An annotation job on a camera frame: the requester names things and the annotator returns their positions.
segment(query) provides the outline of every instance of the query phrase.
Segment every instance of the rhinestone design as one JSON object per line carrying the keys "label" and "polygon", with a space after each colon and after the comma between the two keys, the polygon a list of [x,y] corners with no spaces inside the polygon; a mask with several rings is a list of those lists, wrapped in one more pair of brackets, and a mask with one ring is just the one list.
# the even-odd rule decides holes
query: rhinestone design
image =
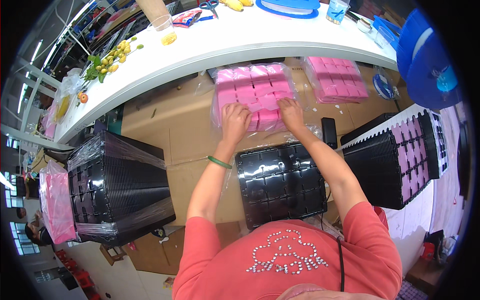
{"label": "rhinestone design", "polygon": [[[283,248],[288,249],[288,250],[292,250],[292,245],[290,245],[290,244],[278,245],[278,247],[277,247],[278,248],[278,253],[275,253],[270,260],[268,260],[268,261],[259,260],[259,258],[261,257],[260,253],[262,253],[261,251],[263,250],[263,248],[267,248],[267,247],[271,246],[272,241],[270,239],[272,237],[274,237],[274,240],[273,240],[274,243],[277,243],[277,242],[281,243],[282,239],[288,239],[289,238],[288,235],[282,235],[280,237],[275,237],[277,235],[280,235],[282,233],[282,231],[275,232],[275,233],[269,234],[266,237],[266,241],[267,241],[266,245],[257,246],[253,249],[252,259],[254,261],[254,264],[251,267],[249,267],[248,269],[246,269],[245,271],[246,272],[251,271],[252,273],[260,273],[260,272],[270,271],[270,270],[274,269],[276,273],[281,272],[281,273],[284,273],[284,274],[289,274],[290,273],[292,275],[298,275],[298,274],[301,273],[301,271],[303,271],[304,268],[306,268],[307,271],[311,271],[312,269],[317,269],[321,265],[324,265],[325,267],[328,267],[327,262],[324,259],[322,259],[320,256],[317,255],[317,249],[313,245],[313,243],[307,242],[307,241],[302,242],[301,233],[299,231],[296,231],[294,229],[286,229],[285,232],[286,233],[293,232],[297,235],[297,236],[291,237],[291,239],[296,240],[299,243],[299,245],[302,249],[302,251],[301,251],[302,253],[304,253],[303,251],[305,251],[305,248],[303,248],[303,247],[307,247],[307,249],[311,248],[312,252],[309,253],[309,254],[306,254],[305,256],[300,256],[300,255],[297,254],[297,252],[285,251],[285,253],[281,253]],[[283,266],[281,266],[279,264],[276,264],[275,267],[274,267],[273,262],[277,259],[278,256],[280,256],[280,257],[282,257],[282,256],[283,257],[293,256],[298,261],[295,260],[292,263],[286,263]],[[297,266],[297,268],[298,268],[297,271],[292,271],[292,270],[288,269],[289,267],[290,268],[295,268],[295,266]]]}

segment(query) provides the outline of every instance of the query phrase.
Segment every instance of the blue scissors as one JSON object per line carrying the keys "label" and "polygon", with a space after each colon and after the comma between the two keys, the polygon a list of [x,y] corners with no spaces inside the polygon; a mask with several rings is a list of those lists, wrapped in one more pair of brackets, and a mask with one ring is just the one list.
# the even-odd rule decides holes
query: blue scissors
{"label": "blue scissors", "polygon": [[218,14],[215,11],[215,7],[218,6],[218,1],[217,0],[209,0],[207,2],[202,2],[198,7],[200,7],[203,10],[210,10],[213,12],[215,17],[218,19]]}

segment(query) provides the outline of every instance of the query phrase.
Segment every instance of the red snack package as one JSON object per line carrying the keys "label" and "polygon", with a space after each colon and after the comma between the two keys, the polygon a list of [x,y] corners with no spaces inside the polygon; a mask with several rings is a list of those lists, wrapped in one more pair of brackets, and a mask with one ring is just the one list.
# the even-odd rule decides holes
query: red snack package
{"label": "red snack package", "polygon": [[202,14],[202,9],[196,8],[180,14],[173,20],[173,26],[188,28],[192,26]]}

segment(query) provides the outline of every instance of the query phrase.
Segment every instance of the white countertop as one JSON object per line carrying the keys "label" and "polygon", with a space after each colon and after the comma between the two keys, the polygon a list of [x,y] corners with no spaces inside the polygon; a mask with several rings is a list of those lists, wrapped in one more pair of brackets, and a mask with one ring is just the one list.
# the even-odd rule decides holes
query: white countertop
{"label": "white countertop", "polygon": [[[396,52],[380,49],[373,41],[376,31],[361,32],[356,23],[344,18],[341,25],[325,18],[328,5],[321,4],[314,19],[292,19],[265,12],[256,6],[236,12],[222,4],[216,7],[219,19],[202,21],[191,28],[175,27],[177,40],[160,43],[156,31],[141,31],[132,52],[118,70],[88,86],[88,102],[72,105],[62,124],[57,125],[55,142],[66,143],[92,121],[118,105],[161,84],[188,74],[241,61],[289,57],[325,56],[362,61],[397,70]],[[211,12],[203,11],[202,16]]]}

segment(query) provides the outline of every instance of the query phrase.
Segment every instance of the woman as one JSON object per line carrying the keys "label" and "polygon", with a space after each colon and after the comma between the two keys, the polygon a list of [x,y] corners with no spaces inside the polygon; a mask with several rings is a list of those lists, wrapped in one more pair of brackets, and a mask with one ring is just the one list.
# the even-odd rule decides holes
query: woman
{"label": "woman", "polygon": [[[400,256],[355,175],[306,128],[298,102],[286,98],[278,105],[285,126],[330,186],[345,241],[286,220],[267,223],[220,250],[215,212],[226,169],[209,162],[190,199],[173,299],[394,299],[402,282]],[[240,103],[222,108],[223,139],[214,158],[230,161],[251,118]]]}
{"label": "woman", "polygon": [[42,219],[42,213],[37,211],[35,213],[35,221],[27,223],[25,226],[25,235],[32,241],[33,244],[38,246],[47,246],[53,244],[52,238],[45,226],[40,227],[40,220]]}

